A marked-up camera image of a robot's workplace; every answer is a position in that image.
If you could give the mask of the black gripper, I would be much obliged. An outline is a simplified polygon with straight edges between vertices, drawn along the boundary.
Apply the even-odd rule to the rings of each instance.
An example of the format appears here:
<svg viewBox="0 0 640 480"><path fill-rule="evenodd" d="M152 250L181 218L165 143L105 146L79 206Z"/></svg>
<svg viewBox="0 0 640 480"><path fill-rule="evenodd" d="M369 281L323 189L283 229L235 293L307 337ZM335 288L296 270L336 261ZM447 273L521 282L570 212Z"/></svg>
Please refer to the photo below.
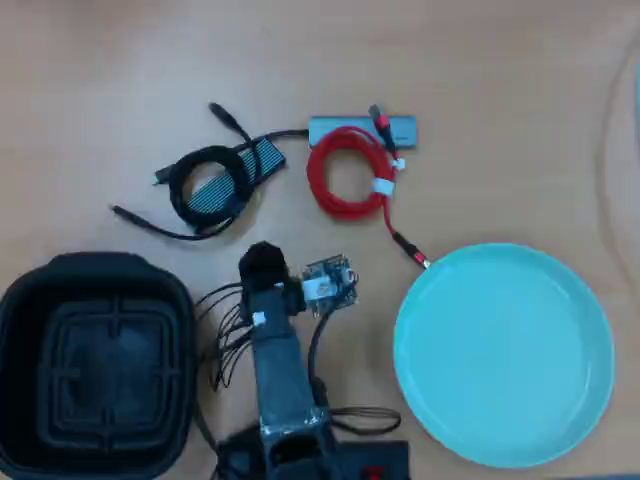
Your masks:
<svg viewBox="0 0 640 480"><path fill-rule="evenodd" d="M302 282L291 276L282 250L267 242L253 244L240 259L239 273L244 302L253 294L277 289L284 298L288 315L305 310Z"/></svg>

